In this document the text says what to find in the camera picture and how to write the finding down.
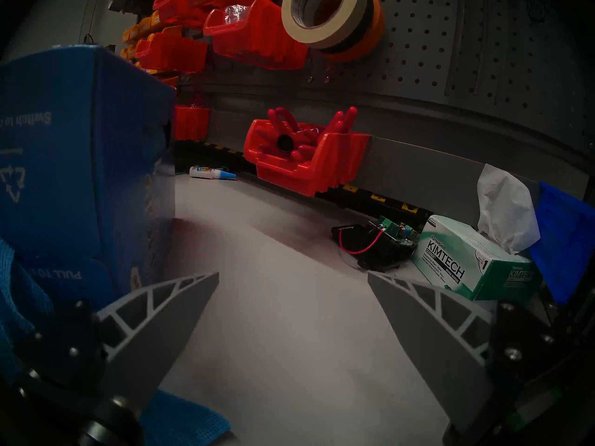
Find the masking tape roll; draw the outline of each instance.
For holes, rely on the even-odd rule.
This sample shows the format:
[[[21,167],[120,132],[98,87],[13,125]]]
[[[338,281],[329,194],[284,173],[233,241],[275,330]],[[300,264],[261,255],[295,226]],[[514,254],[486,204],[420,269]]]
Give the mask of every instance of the masking tape roll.
[[[324,49],[345,40],[358,26],[367,0],[341,0],[325,22],[318,24],[324,7],[333,0],[283,0],[281,18],[289,36],[311,48]]]

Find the blue microfiber towel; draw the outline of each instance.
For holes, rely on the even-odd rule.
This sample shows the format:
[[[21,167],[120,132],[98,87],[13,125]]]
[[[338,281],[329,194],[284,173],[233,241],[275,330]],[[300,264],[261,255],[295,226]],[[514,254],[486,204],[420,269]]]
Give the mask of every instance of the blue microfiber towel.
[[[52,301],[14,260],[14,250],[0,238],[0,370],[13,382],[19,370],[14,342],[33,332],[38,320],[53,313]]]
[[[20,370],[14,342],[53,313],[50,298],[14,260],[0,238],[0,372],[13,382]],[[206,446],[231,429],[209,408],[157,391],[140,418],[146,446]]]
[[[146,446],[206,446],[229,431],[209,408],[157,390],[140,417]]]

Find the gray pegboard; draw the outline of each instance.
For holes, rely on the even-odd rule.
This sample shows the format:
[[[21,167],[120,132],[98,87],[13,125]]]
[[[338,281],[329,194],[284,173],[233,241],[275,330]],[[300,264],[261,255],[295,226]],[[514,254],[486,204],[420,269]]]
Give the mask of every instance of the gray pegboard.
[[[193,82],[240,94],[283,87],[288,98],[306,90],[329,100],[361,93],[432,102],[461,109],[461,117],[467,110],[527,127],[588,156],[592,69],[555,10],[540,2],[543,23],[529,18],[527,0],[381,0],[386,30],[359,61],[331,64],[312,50],[302,70],[284,72],[211,55]],[[372,105],[365,96],[358,102]]]

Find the white tissue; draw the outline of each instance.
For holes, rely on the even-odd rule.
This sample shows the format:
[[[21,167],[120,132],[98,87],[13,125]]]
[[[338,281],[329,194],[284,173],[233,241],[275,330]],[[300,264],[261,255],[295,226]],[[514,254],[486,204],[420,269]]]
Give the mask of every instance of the white tissue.
[[[539,238],[529,189],[516,177],[489,164],[477,181],[477,228],[502,249],[516,254]]]

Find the kimtech wipes box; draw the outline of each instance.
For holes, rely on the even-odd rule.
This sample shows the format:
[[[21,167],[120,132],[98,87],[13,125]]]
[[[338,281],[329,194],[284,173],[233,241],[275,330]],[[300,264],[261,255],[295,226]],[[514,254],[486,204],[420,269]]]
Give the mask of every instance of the kimtech wipes box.
[[[508,254],[471,226],[438,215],[425,224],[412,260],[430,283],[470,300],[526,303],[542,280],[531,260]]]

